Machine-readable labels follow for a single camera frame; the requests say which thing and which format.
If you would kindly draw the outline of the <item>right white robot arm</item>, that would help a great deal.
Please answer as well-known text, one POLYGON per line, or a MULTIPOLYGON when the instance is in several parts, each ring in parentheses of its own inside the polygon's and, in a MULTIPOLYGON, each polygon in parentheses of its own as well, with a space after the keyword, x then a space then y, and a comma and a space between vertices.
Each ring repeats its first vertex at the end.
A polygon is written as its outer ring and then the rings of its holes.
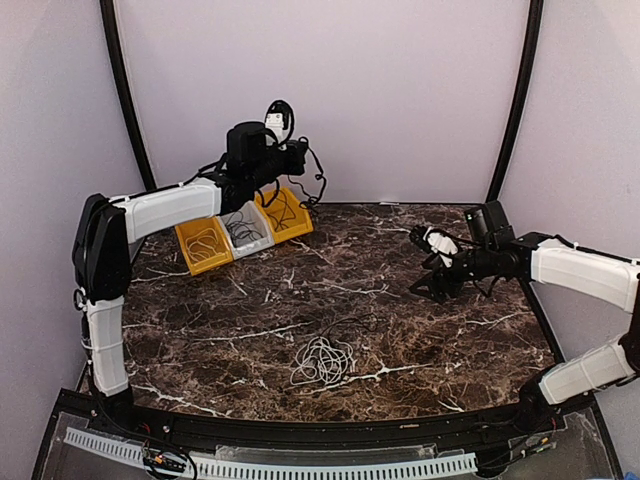
POLYGON ((534 432, 549 416, 549 406, 578 395, 624 384, 639 376, 639 262, 571 242, 559 234, 514 233, 498 201, 464 213, 470 239, 433 226, 415 226, 411 242, 426 253, 425 275, 410 291, 442 304, 462 287, 480 281, 518 279, 576 291, 630 314, 628 330, 534 379, 526 398, 510 413, 521 434, 534 432))

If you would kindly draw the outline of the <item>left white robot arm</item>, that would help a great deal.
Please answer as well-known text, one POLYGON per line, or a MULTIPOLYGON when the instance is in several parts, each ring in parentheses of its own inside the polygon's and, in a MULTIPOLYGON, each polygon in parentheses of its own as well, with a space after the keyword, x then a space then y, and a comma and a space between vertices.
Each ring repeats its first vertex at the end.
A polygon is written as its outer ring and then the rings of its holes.
POLYGON ((122 310, 131 282, 130 247, 150 234, 194 220, 232 214, 282 176, 305 172, 308 141, 265 123, 243 122, 227 133, 221 158, 190 179, 154 191, 85 201, 72 248, 83 336, 93 384, 106 397, 128 390, 122 310))

